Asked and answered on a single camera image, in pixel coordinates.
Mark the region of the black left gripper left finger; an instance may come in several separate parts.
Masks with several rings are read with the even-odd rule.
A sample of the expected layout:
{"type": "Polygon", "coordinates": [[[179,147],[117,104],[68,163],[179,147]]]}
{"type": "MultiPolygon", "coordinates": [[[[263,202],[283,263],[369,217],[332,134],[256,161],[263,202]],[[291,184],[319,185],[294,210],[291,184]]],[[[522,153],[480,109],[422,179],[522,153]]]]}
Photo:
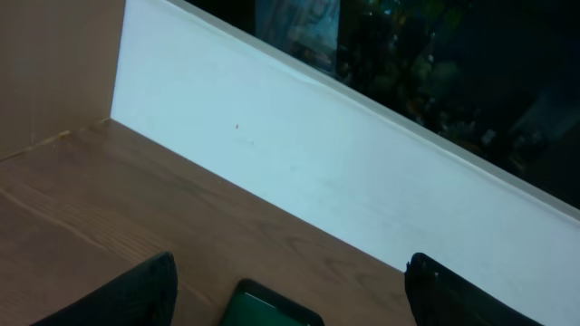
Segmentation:
{"type": "Polygon", "coordinates": [[[174,257],[162,252],[33,326],[170,326],[177,295],[174,257]]]}

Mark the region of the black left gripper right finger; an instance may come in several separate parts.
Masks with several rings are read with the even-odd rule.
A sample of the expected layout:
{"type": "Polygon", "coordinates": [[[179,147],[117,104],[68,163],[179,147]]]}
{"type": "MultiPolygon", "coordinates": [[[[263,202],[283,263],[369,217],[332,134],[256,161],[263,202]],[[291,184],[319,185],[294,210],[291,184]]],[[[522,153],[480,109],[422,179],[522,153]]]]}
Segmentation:
{"type": "Polygon", "coordinates": [[[404,287],[419,326],[540,326],[424,253],[407,262],[404,287]]]}

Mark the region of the dark green rectangular tray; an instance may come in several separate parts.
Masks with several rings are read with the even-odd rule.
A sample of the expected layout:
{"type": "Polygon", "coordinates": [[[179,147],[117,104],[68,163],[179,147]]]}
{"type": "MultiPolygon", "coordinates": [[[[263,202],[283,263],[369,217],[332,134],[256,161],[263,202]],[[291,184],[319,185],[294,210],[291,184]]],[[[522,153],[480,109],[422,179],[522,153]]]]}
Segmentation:
{"type": "Polygon", "coordinates": [[[242,279],[218,326],[324,326],[322,317],[251,279],[242,279]]]}

